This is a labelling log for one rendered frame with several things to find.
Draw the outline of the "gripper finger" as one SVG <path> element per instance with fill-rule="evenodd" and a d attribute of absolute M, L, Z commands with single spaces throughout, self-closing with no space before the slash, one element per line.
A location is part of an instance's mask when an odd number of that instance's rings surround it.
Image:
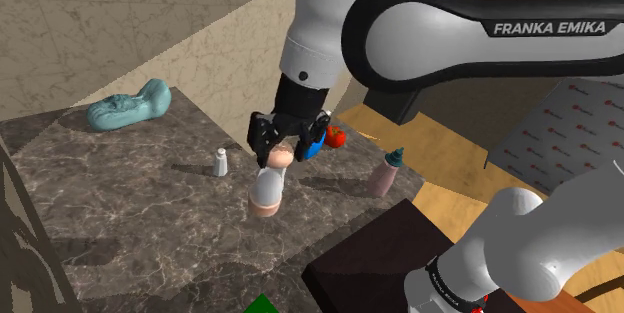
<path fill-rule="evenodd" d="M 267 166 L 270 151 L 279 143 L 274 117 L 274 114 L 260 112 L 253 112 L 250 116 L 247 143 L 255 153 L 260 168 Z"/>
<path fill-rule="evenodd" d="M 295 159 L 303 160 L 305 153 L 314 143 L 321 143 L 328 126 L 328 114 L 319 113 L 316 120 L 309 125 L 302 125 L 302 132 L 295 148 Z"/>

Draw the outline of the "pink and white cylinder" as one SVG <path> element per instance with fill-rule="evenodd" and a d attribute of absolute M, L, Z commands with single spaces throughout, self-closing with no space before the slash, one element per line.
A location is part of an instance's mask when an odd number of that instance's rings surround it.
<path fill-rule="evenodd" d="M 279 210 L 285 183 L 285 173 L 294 160 L 289 143 L 281 142 L 269 153 L 267 164 L 258 172 L 249 188 L 248 208 L 258 217 L 270 217 Z"/>

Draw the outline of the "pink bottle with teal cap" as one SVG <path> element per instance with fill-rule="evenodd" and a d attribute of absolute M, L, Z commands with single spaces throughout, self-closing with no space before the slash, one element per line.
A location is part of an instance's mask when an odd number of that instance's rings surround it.
<path fill-rule="evenodd" d="M 404 148 L 386 153 L 383 161 L 367 180 L 367 191 L 374 197 L 383 197 L 392 186 L 398 169 L 403 165 Z"/>

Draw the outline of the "blue round object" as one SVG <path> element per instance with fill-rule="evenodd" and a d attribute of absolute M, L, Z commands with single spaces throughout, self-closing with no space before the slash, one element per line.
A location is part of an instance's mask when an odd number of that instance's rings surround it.
<path fill-rule="evenodd" d="M 304 152 L 304 158 L 310 159 L 318 154 L 325 140 L 326 132 L 323 132 L 318 138 L 311 141 L 309 148 Z"/>

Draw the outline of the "teal bust figure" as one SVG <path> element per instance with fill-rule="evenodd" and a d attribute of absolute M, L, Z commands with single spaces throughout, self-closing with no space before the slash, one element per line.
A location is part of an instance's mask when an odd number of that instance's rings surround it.
<path fill-rule="evenodd" d="M 87 122 L 96 131 L 112 131 L 163 116 L 171 101 L 168 85 L 150 79 L 136 95 L 114 94 L 91 104 Z"/>

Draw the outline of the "white salt shaker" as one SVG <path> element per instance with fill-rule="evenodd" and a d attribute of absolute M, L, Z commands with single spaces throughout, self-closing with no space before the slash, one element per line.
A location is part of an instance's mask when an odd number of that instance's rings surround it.
<path fill-rule="evenodd" d="M 216 177 L 223 177 L 228 173 L 228 159 L 225 148 L 218 148 L 215 152 L 212 172 Z"/>

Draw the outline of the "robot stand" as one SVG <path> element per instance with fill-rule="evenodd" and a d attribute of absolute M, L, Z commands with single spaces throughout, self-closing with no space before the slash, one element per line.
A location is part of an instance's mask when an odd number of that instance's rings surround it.
<path fill-rule="evenodd" d="M 406 275 L 451 245 L 404 199 L 310 262 L 302 279 L 323 313 L 408 313 Z"/>

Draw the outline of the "grey block with red marks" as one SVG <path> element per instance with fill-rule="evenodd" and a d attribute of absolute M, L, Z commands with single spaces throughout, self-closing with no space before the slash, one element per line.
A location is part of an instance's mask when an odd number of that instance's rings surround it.
<path fill-rule="evenodd" d="M 624 169 L 624 82 L 561 81 L 487 161 L 544 194 L 615 160 Z"/>

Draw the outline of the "green object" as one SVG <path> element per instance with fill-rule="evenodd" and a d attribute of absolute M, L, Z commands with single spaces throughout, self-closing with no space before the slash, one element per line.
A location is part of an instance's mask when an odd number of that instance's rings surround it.
<path fill-rule="evenodd" d="M 260 294 L 243 311 L 243 313 L 279 313 L 279 312 L 264 294 Z"/>

